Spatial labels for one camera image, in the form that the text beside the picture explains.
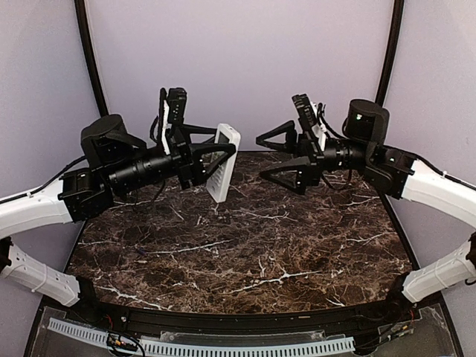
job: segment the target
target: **brown marble tabletop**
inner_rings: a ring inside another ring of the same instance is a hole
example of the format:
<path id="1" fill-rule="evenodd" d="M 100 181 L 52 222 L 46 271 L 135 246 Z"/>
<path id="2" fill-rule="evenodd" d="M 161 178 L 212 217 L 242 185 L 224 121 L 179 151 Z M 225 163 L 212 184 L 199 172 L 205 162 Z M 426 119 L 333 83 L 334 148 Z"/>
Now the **brown marble tabletop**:
<path id="1" fill-rule="evenodd" d="M 145 187 L 88 221 L 68 273 L 90 278 L 102 301 L 207 313 L 297 312 L 385 298 L 411 266 L 376 192 L 359 177 L 305 196 L 258 172 L 289 159 L 237 156 L 227 201 L 205 187 Z M 334 184 L 346 173 L 328 174 Z"/>

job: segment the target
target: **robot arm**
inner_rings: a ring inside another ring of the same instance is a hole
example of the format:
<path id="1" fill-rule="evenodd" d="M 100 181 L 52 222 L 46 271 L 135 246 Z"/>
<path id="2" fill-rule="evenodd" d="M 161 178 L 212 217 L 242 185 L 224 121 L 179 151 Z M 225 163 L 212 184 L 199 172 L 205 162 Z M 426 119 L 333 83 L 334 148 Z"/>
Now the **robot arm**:
<path id="1" fill-rule="evenodd" d="M 225 124 L 218 130 L 184 124 L 186 100 L 184 89 L 161 90 L 158 117 L 150 130 L 155 147 L 147 148 L 144 141 L 127 133 L 120 115 L 102 117 L 81 132 L 89 167 L 67 172 L 39 189 L 0 199 L 0 277 L 65 306 L 94 300 L 89 280 L 55 271 L 29 257 L 11 242 L 10 235 L 96 217 L 114 204 L 113 195 L 124 197 L 174 176 L 182 189 L 210 179 L 213 184 L 207 189 L 212 197 L 224 201 L 234 166 L 229 159 L 237 151 L 239 133 Z M 215 138 L 195 144 L 191 134 L 214 134 Z M 205 156 L 210 154 L 207 162 Z"/>
<path id="2" fill-rule="evenodd" d="M 324 136 L 323 106 L 316 106 L 305 95 L 293 98 L 302 133 L 293 121 L 257 138 L 257 144 L 293 154 L 290 161 L 262 171 L 260 175 L 296 193 L 317 185 L 323 171 L 357 170 L 379 192 L 396 199 L 407 199 L 441 210 L 476 228 L 476 187 L 448 176 L 424 158 L 384 145 L 389 121 L 386 109 L 367 100 L 352 100 L 343 133 L 337 138 Z M 283 144 L 269 139 L 286 133 Z M 295 180 L 280 177 L 295 173 Z M 476 278 L 476 234 L 457 250 L 431 265 L 398 277 L 387 300 L 401 309 L 448 288 L 460 281 Z"/>

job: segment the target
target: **black vertical pole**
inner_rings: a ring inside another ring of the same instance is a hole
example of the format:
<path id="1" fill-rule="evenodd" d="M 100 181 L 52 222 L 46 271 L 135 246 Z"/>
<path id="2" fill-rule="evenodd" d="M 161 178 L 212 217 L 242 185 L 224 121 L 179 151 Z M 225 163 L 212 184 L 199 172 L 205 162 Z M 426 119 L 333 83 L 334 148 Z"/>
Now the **black vertical pole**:
<path id="1" fill-rule="evenodd" d="M 392 22 L 390 24 L 390 33 L 388 34 L 387 51 L 385 52 L 385 61 L 380 76 L 379 89 L 375 103 L 380 106 L 384 105 L 385 96 L 387 95 L 388 84 L 392 74 L 393 61 L 395 60 L 396 44 L 399 41 L 400 25 L 403 17 L 403 4 L 405 0 L 395 0 L 393 3 Z"/>
<path id="2" fill-rule="evenodd" d="M 88 67 L 89 79 L 91 81 L 94 98 L 96 99 L 97 108 L 101 117 L 109 114 L 104 97 L 103 87 L 99 79 L 97 71 L 96 59 L 92 48 L 91 34 L 89 33 L 88 17 L 86 15 L 86 4 L 84 0 L 74 0 L 76 6 L 77 25 L 80 29 L 81 43 L 83 44 L 84 58 Z"/>

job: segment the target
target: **black cable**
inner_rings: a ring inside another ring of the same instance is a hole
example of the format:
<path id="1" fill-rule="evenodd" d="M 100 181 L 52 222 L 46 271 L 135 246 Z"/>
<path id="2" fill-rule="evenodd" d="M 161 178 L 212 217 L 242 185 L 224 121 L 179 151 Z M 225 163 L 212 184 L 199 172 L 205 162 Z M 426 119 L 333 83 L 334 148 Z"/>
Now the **black cable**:
<path id="1" fill-rule="evenodd" d="M 108 330 L 108 337 L 110 337 L 111 335 L 118 335 L 120 337 L 123 337 L 123 338 L 127 338 L 128 340 L 134 342 L 135 346 L 138 348 L 138 350 L 141 350 L 142 352 L 142 356 L 143 357 L 146 357 L 146 351 L 144 349 L 144 347 L 142 346 L 142 344 L 140 343 L 140 341 L 135 338 L 135 337 L 132 337 L 131 335 L 128 335 L 126 333 L 122 333 L 122 332 L 116 332 L 116 331 L 109 331 Z M 133 356 L 135 354 L 135 352 L 133 353 L 130 353 L 130 354 L 126 354 L 126 353 L 122 353 L 120 351 L 117 351 L 114 347 L 114 345 L 112 346 L 112 349 L 116 352 L 116 353 L 119 353 L 117 354 L 117 356 Z"/>
<path id="2" fill-rule="evenodd" d="M 365 343 L 365 344 L 361 344 L 360 346 L 356 346 L 356 349 L 362 348 L 362 347 L 366 347 L 366 346 L 368 346 L 369 344 L 372 344 L 372 343 L 374 343 L 374 342 L 376 342 L 376 341 L 379 341 L 382 336 L 384 336 L 386 333 L 388 333 L 390 330 L 392 330 L 392 329 L 399 323 L 400 318 L 398 318 L 395 323 L 391 324 L 388 328 L 386 328 L 386 329 L 384 330 L 384 332 L 380 333 L 377 337 L 373 338 L 372 340 L 368 341 L 368 342 Z"/>
<path id="3" fill-rule="evenodd" d="M 361 347 L 361 349 L 362 350 L 374 350 L 377 347 L 382 346 L 383 344 L 387 344 L 390 341 L 394 341 L 398 338 L 401 338 L 401 337 L 406 335 L 406 332 L 410 331 L 410 330 L 406 330 L 408 328 L 408 326 L 409 325 L 404 325 L 404 326 L 400 327 L 397 331 L 392 332 L 391 334 L 387 335 L 385 337 L 385 340 L 379 342 L 378 344 L 374 344 L 373 346 L 368 346 L 368 347 Z"/>
<path id="4" fill-rule="evenodd" d="M 469 184 L 468 182 L 464 182 L 454 176 L 451 176 L 451 175 L 444 175 L 444 177 L 446 177 L 448 180 L 450 181 L 453 181 L 453 182 L 456 182 L 457 184 L 461 184 L 463 185 L 464 187 L 467 187 L 467 188 L 470 188 L 471 190 L 475 190 L 476 191 L 476 187 L 473 186 L 472 184 Z"/>
<path id="5" fill-rule="evenodd" d="M 83 316 L 81 316 L 80 314 L 78 314 L 76 311 L 74 311 L 73 309 L 70 309 L 69 312 L 73 312 L 78 318 L 80 318 L 80 320 L 82 322 L 85 322 L 87 323 L 88 325 L 92 325 L 92 326 L 95 326 L 97 325 L 98 323 L 100 323 L 102 320 L 104 320 L 104 318 L 106 318 L 106 316 L 103 316 L 102 318 L 100 318 L 99 320 L 96 320 L 96 321 L 89 321 L 87 318 L 84 318 Z"/>
<path id="6" fill-rule="evenodd" d="M 111 321 L 111 318 L 109 317 L 109 315 L 104 315 L 101 319 L 98 319 L 96 321 L 89 321 L 87 318 L 84 318 L 83 316 L 81 316 L 78 312 L 74 311 L 73 309 L 70 309 L 69 312 L 73 312 L 78 318 L 80 318 L 80 320 L 82 322 L 85 322 L 87 323 L 88 325 L 92 325 L 93 327 L 95 327 L 98 323 L 100 323 L 102 320 L 104 320 L 105 318 L 108 318 L 109 320 L 109 327 L 112 326 L 112 321 Z M 121 337 L 124 337 L 124 338 L 127 338 L 128 340 L 134 342 L 134 344 L 137 346 L 138 350 L 140 349 L 141 352 L 142 352 L 142 356 L 145 357 L 146 356 L 146 351 L 144 350 L 144 348 L 142 347 L 140 341 L 138 341 L 137 338 L 134 338 L 132 337 L 131 335 L 127 335 L 125 333 L 122 333 L 122 332 L 116 332 L 116 331 L 112 331 L 110 329 L 107 330 L 108 334 L 111 335 L 111 334 L 114 334 L 114 335 L 118 335 L 118 336 L 121 336 Z M 124 354 L 122 352 L 119 352 L 119 351 L 116 351 L 116 353 L 120 353 L 120 354 L 117 354 L 117 356 L 133 356 L 134 353 L 132 354 Z"/>
<path id="7" fill-rule="evenodd" d="M 349 175 L 347 176 L 347 180 L 345 182 L 345 184 L 343 184 L 342 186 L 340 187 L 335 187 L 333 186 L 329 180 L 327 180 L 326 176 L 324 176 L 324 174 L 321 175 L 321 178 L 322 178 L 322 181 L 324 181 L 324 184 L 326 184 L 326 186 L 328 188 L 330 188 L 331 190 L 334 190 L 334 191 L 342 191 L 342 190 L 345 190 L 346 188 L 349 187 L 350 185 L 350 181 L 352 180 L 352 170 L 349 170 Z"/>
<path id="8" fill-rule="evenodd" d="M 403 149 L 399 149 L 398 147 L 391 147 L 390 145 L 383 145 L 382 146 L 384 149 L 394 149 L 394 150 L 399 150 L 407 155 L 413 155 L 416 156 L 421 162 L 423 162 L 426 166 L 430 167 L 434 172 L 436 172 L 438 175 L 443 176 L 443 171 L 435 167 L 430 161 L 428 161 L 426 158 L 423 156 L 420 156 L 414 152 L 409 152 Z"/>
<path id="9" fill-rule="evenodd" d="M 134 205 L 132 206 L 132 208 L 135 208 L 135 206 L 137 205 L 137 202 L 139 202 L 139 190 L 134 190 Z"/>
<path id="10" fill-rule="evenodd" d="M 150 204 L 153 205 L 155 200 L 160 196 L 160 194 L 164 191 L 164 188 L 165 188 L 165 184 L 166 184 L 167 180 L 163 180 L 162 181 L 162 185 L 161 185 L 161 188 L 158 189 L 157 193 L 154 195 L 154 197 L 150 200 Z"/>
<path id="11" fill-rule="evenodd" d="M 53 182 L 54 180 L 56 180 L 57 178 L 59 178 L 63 173 L 65 173 L 66 171 L 68 171 L 69 169 L 71 169 L 73 166 L 76 166 L 78 165 L 81 161 L 84 161 L 86 159 L 85 156 L 81 156 L 80 158 L 77 158 L 76 160 L 70 162 L 69 164 L 67 164 L 65 166 L 64 169 L 62 169 L 61 171 L 59 171 L 55 176 L 53 176 L 52 178 L 50 178 L 46 183 L 44 183 L 42 186 L 36 188 L 35 190 L 29 192 L 30 195 L 34 195 L 35 193 L 38 193 L 39 191 L 41 190 L 44 190 L 49 184 L 51 184 L 51 182 Z M 3 199 L 0 201 L 0 205 L 4 204 L 4 203 L 8 203 L 8 202 L 12 202 L 16 199 L 22 199 L 23 197 L 27 197 L 28 194 L 26 193 L 21 193 L 19 195 L 16 195 L 16 196 L 12 196 L 12 197 L 9 197 L 7 199 Z"/>
<path id="12" fill-rule="evenodd" d="M 387 316 L 381 316 L 380 318 L 369 318 L 368 316 L 364 316 L 364 315 L 354 315 L 350 318 L 347 318 L 345 321 L 354 320 L 354 319 L 362 319 L 362 320 L 371 321 L 371 322 L 380 322 L 380 321 L 383 321 L 386 317 Z"/>
<path id="13" fill-rule="evenodd" d="M 339 133 L 337 133 L 327 122 L 326 122 L 326 119 L 324 119 L 324 114 L 325 114 L 325 110 L 326 110 L 326 105 L 322 104 L 322 103 L 319 103 L 318 105 L 318 120 L 322 121 L 322 124 L 324 124 L 326 126 L 326 128 L 332 133 L 332 135 L 334 135 L 337 139 L 344 139 L 344 137 L 342 135 L 340 135 Z"/>
<path id="14" fill-rule="evenodd" d="M 393 3 L 392 22 L 390 24 L 390 33 L 388 34 L 387 49 L 385 51 L 384 65 L 382 66 L 382 74 L 380 75 L 379 89 L 375 103 L 380 106 L 384 105 L 385 96 L 387 95 L 388 84 L 392 74 L 393 62 L 395 61 L 396 46 L 399 41 L 400 27 L 403 18 L 403 4 L 405 0 L 395 0 Z"/>
<path id="15" fill-rule="evenodd" d="M 158 124 L 158 116 L 155 117 L 154 121 L 152 122 L 151 126 L 150 126 L 150 130 L 149 130 L 149 137 L 150 137 L 150 140 L 152 140 L 154 143 L 157 144 L 157 137 L 155 136 L 155 128 L 157 127 L 157 124 Z"/>

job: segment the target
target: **white cable tray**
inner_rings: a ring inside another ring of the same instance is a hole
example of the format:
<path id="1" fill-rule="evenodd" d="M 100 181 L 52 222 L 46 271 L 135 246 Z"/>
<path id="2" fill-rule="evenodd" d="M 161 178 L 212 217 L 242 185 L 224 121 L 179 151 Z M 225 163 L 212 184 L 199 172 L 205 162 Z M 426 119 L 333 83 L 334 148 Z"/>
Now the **white cable tray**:
<path id="1" fill-rule="evenodd" d="M 103 330 L 76 325 L 72 322 L 56 318 L 50 319 L 48 329 L 86 344 L 107 348 L 106 340 L 108 333 Z M 320 357 L 355 350 L 353 337 L 308 344 L 288 344 L 266 347 L 193 346 L 186 344 L 168 344 L 148 340 L 146 338 L 142 338 L 140 343 L 145 349 L 147 356 L 151 357 Z"/>

